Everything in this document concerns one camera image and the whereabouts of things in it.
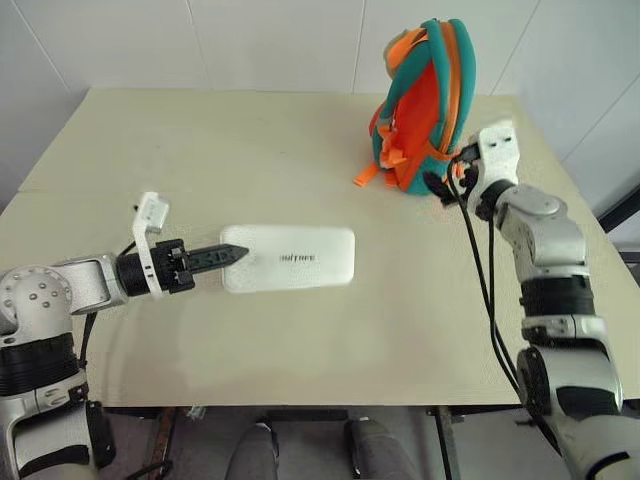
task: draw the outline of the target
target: table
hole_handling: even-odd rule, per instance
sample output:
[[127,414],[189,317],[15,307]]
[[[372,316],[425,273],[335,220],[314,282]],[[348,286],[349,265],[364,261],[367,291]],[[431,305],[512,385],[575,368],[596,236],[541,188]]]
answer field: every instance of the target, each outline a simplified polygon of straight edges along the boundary
[[[92,396],[108,406],[516,403],[493,356],[460,213],[433,198],[351,183],[371,159],[377,95],[91,90],[0,217],[0,270],[131,241],[145,190],[171,201],[162,239],[216,243],[229,224],[349,226],[347,287],[233,295],[220,273],[190,292],[101,312]],[[590,248],[627,397],[640,396],[640,297],[540,131],[512,97],[477,97],[468,133],[515,119],[519,176],[561,196]],[[487,251],[486,226],[474,223]],[[496,245],[497,318],[520,338],[510,248]],[[75,322],[76,343],[83,322]]]

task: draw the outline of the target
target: person's leg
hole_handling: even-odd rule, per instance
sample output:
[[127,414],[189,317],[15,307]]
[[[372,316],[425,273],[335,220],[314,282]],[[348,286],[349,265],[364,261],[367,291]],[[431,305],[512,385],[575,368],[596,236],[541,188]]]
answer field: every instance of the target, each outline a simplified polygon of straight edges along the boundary
[[242,436],[225,480],[277,480],[278,444],[271,427],[257,422]]
[[367,417],[352,420],[345,426],[345,435],[360,478],[419,480],[398,439],[375,420]]

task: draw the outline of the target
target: white power bank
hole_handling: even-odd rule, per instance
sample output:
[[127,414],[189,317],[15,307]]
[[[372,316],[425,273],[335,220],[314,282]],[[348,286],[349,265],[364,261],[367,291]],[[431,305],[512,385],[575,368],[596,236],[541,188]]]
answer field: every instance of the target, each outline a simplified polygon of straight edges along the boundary
[[349,228],[232,225],[220,241],[249,249],[223,269],[229,292],[345,285],[353,279],[356,242]]

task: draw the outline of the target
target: robotic arm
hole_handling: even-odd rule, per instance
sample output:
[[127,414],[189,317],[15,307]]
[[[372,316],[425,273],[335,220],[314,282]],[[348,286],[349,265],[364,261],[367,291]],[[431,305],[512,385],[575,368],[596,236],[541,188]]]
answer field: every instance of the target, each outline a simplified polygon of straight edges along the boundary
[[0,478],[93,479],[115,456],[108,419],[88,400],[71,315],[191,289],[194,274],[248,252],[233,245],[186,251],[180,239],[149,248],[147,234],[162,229],[167,212],[157,194],[143,196],[133,227],[138,253],[0,273]]
[[471,137],[457,159],[467,165],[460,183],[468,208],[493,219],[513,248],[530,344],[517,359],[518,394],[553,432],[573,478],[640,478],[640,422],[620,413],[622,387],[595,315],[584,236],[562,200],[518,185],[519,157],[505,121]]

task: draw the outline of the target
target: grout line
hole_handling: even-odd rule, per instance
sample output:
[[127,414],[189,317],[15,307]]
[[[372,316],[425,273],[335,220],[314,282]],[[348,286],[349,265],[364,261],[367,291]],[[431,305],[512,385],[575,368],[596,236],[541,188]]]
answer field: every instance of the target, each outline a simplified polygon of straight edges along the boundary
[[542,2],[542,0],[538,0],[538,3],[536,3],[536,6],[533,7],[533,10],[531,10],[531,15],[529,15],[529,20],[527,20],[527,23],[525,23],[524,28],[522,29],[522,32],[520,33],[520,36],[518,37],[518,40],[516,41],[516,44],[513,46],[513,50],[511,50],[511,54],[509,55],[509,58],[507,59],[506,63],[504,64],[502,72],[500,72],[500,76],[498,77],[498,80],[496,80],[496,84],[491,89],[491,93],[489,95],[493,95],[494,92],[496,91],[496,88],[498,88],[498,84],[500,83],[500,80],[502,80],[502,77],[506,73],[507,67],[509,66],[509,63],[511,63],[511,59],[516,54],[516,50],[518,49],[518,46],[520,45],[520,42],[522,42],[522,39],[524,38],[524,34],[527,32],[527,29],[529,28],[529,24],[531,23],[531,20],[533,20],[533,16],[536,14],[536,11],[538,10],[538,7],[540,6],[541,2]]
[[351,80],[351,93],[356,88],[356,75],[358,73],[358,64],[360,61],[360,44],[362,43],[362,29],[364,28],[364,15],[367,10],[367,0],[362,0],[362,15],[360,15],[360,31],[358,33],[358,43],[356,44],[356,61],[353,65],[353,79]]
[[198,50],[200,51],[200,59],[202,60],[202,65],[204,66],[204,73],[207,76],[207,83],[209,84],[209,88],[213,89],[213,82],[211,81],[211,74],[209,73],[209,67],[207,66],[207,61],[204,58],[204,52],[202,50],[202,42],[200,41],[200,35],[198,34],[198,29],[196,28],[196,24],[193,21],[193,11],[191,10],[191,3],[189,0],[184,0],[187,4],[187,11],[189,12],[189,21],[191,22],[191,28],[193,28],[193,33],[196,37],[196,43],[198,44]]
[[584,140],[589,136],[589,134],[596,129],[596,127],[602,122],[602,120],[604,120],[604,117],[606,117],[607,114],[611,110],[613,110],[613,107],[617,105],[617,103],[622,99],[622,97],[624,97],[624,95],[631,89],[631,87],[633,87],[633,84],[636,83],[639,79],[640,79],[640,73],[638,73],[634,77],[634,79],[631,80],[629,85],[627,85],[625,89],[622,90],[620,95],[618,95],[618,97],[613,102],[611,102],[611,105],[609,105],[609,107],[604,112],[602,112],[602,115],[600,115],[598,119],[595,122],[593,122],[593,125],[591,125],[591,127],[585,132],[582,138],[578,140],[578,143],[576,143],[574,147],[571,150],[569,150],[569,153],[567,153],[564,157],[562,157],[562,160],[561,160],[562,163],[564,163],[567,160],[567,158],[569,158],[569,156],[576,151],[576,149],[580,146],[580,144],[582,144],[582,142],[584,142]]
[[31,33],[31,36],[33,36],[33,39],[36,41],[36,44],[38,45],[38,47],[40,47],[42,54],[48,60],[49,64],[51,65],[51,68],[53,68],[53,71],[56,72],[56,75],[58,75],[58,78],[62,82],[62,85],[64,86],[65,90],[69,95],[71,95],[71,89],[69,88],[69,85],[67,85],[67,82],[64,81],[64,77],[60,73],[60,70],[58,70],[58,67],[56,67],[56,64],[53,62],[53,59],[49,55],[49,52],[47,52],[47,49],[44,48],[44,45],[38,38],[38,35],[36,35],[36,32],[31,27],[31,24],[27,21],[27,18],[24,16],[24,13],[22,13],[22,10],[18,6],[18,4],[15,2],[15,0],[11,0],[11,4],[13,5],[13,8],[15,8],[16,12],[18,13],[18,16],[20,16],[20,18],[22,19],[22,22],[27,27],[27,30],[29,30],[29,33]]

